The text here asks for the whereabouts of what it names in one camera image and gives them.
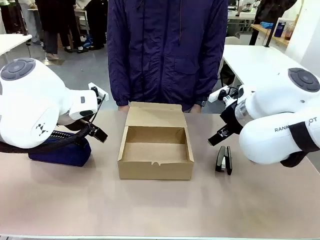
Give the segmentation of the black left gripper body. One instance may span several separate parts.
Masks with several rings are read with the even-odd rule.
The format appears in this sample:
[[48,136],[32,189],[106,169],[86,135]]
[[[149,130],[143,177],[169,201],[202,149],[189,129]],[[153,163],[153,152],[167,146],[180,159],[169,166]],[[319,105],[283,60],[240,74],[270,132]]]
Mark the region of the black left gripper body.
[[91,137],[95,137],[99,128],[95,126],[92,122],[86,121],[84,119],[80,119],[80,122],[84,124],[85,127],[88,127],[88,135]]

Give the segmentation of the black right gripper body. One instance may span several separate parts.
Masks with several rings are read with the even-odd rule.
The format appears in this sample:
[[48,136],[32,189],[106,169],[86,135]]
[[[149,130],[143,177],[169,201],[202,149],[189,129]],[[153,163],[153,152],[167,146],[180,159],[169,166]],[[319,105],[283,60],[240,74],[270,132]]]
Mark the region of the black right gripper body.
[[225,122],[224,127],[228,127],[231,134],[240,134],[243,126],[239,123],[236,117],[236,106],[237,102],[231,103],[225,110],[220,114],[220,118]]

